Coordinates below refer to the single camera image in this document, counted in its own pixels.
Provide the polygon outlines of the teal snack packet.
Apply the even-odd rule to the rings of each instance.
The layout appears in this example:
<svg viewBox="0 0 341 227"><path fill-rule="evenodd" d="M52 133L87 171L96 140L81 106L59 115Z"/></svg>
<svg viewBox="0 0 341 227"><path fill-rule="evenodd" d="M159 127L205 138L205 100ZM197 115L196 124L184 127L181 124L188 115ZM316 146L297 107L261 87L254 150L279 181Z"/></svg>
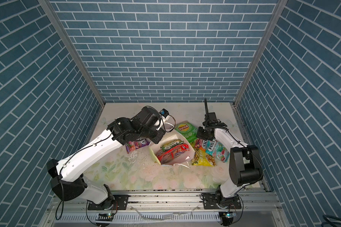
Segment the teal snack packet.
<svg viewBox="0 0 341 227"><path fill-rule="evenodd" d="M225 163L230 156L230 151L217 140L207 141L206 153Z"/></svg>

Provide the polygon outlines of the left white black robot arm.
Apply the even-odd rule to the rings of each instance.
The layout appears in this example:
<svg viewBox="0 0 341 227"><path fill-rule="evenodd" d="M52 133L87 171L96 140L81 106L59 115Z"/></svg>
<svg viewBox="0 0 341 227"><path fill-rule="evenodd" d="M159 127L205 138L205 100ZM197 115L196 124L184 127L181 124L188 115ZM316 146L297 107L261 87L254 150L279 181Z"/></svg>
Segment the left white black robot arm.
<svg viewBox="0 0 341 227"><path fill-rule="evenodd" d="M52 178L52 191L62 202L82 198L102 210L113 208L115 198L109 186L98 186L83 175L84 171L130 141L148 139L159 143L166 133L164 124L169 117L166 109L157 111L145 106L132 118L115 119L97 138L67 158L48 161L46 167Z"/></svg>

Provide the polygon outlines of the red snack packet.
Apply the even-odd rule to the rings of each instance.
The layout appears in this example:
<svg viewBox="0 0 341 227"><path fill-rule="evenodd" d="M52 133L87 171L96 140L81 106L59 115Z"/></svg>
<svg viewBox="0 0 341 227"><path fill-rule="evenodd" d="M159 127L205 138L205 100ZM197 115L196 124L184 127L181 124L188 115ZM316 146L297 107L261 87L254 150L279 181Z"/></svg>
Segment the red snack packet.
<svg viewBox="0 0 341 227"><path fill-rule="evenodd" d="M168 151L162 151L162 149L160 149L155 155L161 164L170 164L176 158L188 151L189 146L187 144L180 144Z"/></svg>

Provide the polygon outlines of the floral paper gift bag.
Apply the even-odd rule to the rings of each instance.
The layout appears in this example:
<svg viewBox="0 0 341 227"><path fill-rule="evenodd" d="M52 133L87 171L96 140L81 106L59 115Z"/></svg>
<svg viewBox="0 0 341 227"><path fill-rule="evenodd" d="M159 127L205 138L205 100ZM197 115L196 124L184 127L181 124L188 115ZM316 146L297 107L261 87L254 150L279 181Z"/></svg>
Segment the floral paper gift bag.
<svg viewBox="0 0 341 227"><path fill-rule="evenodd" d="M190 168L195 150L184 136L176 131L166 133L158 144L149 145L152 159L162 166L184 166Z"/></svg>

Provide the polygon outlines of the purple Fox's candy packet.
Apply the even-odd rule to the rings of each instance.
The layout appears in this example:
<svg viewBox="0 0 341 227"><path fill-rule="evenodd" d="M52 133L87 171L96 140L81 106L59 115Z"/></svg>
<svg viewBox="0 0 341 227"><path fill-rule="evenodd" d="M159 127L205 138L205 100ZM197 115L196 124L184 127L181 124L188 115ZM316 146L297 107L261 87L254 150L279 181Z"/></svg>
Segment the purple Fox's candy packet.
<svg viewBox="0 0 341 227"><path fill-rule="evenodd" d="M140 149L142 147L146 147L150 144L150 141L148 139L141 139L141 140L137 140L137 141L129 141L125 147L127 150L127 154Z"/></svg>

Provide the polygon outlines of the small green snack packet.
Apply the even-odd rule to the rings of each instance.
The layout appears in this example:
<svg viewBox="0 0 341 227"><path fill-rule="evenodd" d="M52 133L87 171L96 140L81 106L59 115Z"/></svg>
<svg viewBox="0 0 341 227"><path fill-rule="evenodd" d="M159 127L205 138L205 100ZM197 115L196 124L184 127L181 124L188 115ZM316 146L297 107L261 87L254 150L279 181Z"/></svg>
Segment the small green snack packet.
<svg viewBox="0 0 341 227"><path fill-rule="evenodd" d="M174 148L180 144L183 144L183 141L180 139L171 140L171 141L168 141L165 144L163 144L161 146L161 149L162 149L162 151L168 151L168 150L171 150L172 148Z"/></svg>

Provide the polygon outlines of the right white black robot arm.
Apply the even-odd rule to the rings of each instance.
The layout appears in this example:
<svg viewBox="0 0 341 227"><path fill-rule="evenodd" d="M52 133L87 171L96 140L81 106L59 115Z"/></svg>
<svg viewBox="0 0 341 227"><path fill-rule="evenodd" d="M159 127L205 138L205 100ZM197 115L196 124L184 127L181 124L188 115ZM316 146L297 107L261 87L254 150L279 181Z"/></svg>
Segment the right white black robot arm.
<svg viewBox="0 0 341 227"><path fill-rule="evenodd" d="M218 189L223 199L235 197L246 186L263 179L264 174L257 146L240 141L225 127L199 127L197 137L208 141L215 139L230 152L229 178Z"/></svg>

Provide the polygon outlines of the yellow green snack packet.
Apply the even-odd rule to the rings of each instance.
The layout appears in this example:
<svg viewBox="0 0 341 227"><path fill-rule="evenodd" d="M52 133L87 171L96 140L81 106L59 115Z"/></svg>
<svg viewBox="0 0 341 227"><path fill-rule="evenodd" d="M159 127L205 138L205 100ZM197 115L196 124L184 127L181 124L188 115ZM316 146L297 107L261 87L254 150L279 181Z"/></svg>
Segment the yellow green snack packet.
<svg viewBox="0 0 341 227"><path fill-rule="evenodd" d="M215 159L201 149L195 149L194 158L192 159L191 164L193 166L216 166Z"/></svg>

